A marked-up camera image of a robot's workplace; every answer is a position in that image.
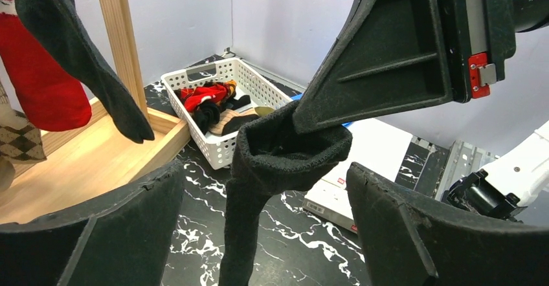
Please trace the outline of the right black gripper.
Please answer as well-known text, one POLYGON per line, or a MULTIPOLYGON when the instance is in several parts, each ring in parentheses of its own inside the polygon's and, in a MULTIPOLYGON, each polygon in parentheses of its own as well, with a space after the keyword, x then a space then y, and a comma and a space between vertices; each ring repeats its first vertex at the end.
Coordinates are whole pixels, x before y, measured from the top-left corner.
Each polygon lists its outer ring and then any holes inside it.
POLYGON ((489 96, 515 35, 547 26, 548 0, 353 0, 293 115, 296 130, 489 96))

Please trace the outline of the black sock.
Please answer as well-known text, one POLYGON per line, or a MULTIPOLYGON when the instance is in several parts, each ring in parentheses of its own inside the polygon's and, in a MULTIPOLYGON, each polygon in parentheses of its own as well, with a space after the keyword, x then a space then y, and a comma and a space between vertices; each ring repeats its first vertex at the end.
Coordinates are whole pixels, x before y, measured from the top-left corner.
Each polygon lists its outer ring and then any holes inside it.
POLYGON ((248 285, 256 255, 259 216, 285 191, 308 191, 347 159, 352 134, 344 126, 298 134, 293 101, 240 127, 226 183, 224 244, 219 285, 248 285))
POLYGON ((154 140, 144 114, 89 37, 75 0, 16 0, 15 8, 23 26, 61 68, 98 98, 122 135, 138 144, 154 140))

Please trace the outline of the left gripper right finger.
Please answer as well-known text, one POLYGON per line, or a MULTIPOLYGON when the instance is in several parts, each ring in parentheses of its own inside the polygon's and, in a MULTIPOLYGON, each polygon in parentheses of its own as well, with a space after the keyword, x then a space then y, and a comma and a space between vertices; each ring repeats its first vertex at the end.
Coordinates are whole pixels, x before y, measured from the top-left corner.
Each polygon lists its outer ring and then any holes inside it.
POLYGON ((547 285, 548 229, 443 204, 352 163, 348 198, 371 285, 547 285))

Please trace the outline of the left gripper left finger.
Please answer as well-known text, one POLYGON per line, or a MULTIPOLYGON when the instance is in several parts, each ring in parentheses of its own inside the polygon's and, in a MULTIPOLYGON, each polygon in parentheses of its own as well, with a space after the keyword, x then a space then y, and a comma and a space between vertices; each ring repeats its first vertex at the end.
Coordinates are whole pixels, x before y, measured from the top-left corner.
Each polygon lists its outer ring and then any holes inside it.
POLYGON ((80 204, 1 225, 2 285, 160 285, 183 202, 173 160, 80 204))

